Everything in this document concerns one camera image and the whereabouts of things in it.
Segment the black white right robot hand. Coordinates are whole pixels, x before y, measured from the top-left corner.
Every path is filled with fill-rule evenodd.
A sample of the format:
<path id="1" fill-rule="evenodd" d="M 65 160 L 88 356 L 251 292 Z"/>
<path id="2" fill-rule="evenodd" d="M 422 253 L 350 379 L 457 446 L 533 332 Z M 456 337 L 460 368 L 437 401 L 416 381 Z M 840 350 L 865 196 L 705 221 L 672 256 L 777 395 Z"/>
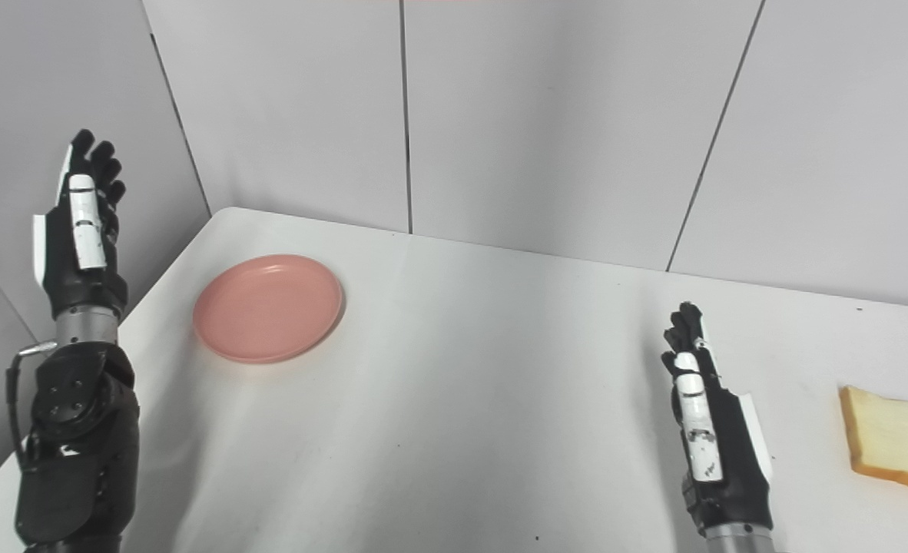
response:
<path id="1" fill-rule="evenodd" d="M 681 490 L 697 531 L 709 542 L 744 533 L 770 538 L 771 458 L 752 396 L 722 382 L 698 306 L 682 302 L 662 336 L 687 462 Z"/>

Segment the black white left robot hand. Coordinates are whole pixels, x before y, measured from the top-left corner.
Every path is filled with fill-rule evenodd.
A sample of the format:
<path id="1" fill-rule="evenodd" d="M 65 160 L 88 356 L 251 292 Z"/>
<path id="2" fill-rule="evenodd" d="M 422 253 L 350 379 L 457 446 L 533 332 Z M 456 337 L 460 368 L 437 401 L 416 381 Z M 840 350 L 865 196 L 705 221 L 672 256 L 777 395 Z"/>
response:
<path id="1" fill-rule="evenodd" d="M 54 206 L 33 217 L 34 277 L 54 319 L 79 306 L 124 315 L 128 284 L 117 250 L 121 169 L 110 141 L 79 130 L 65 150 Z"/>

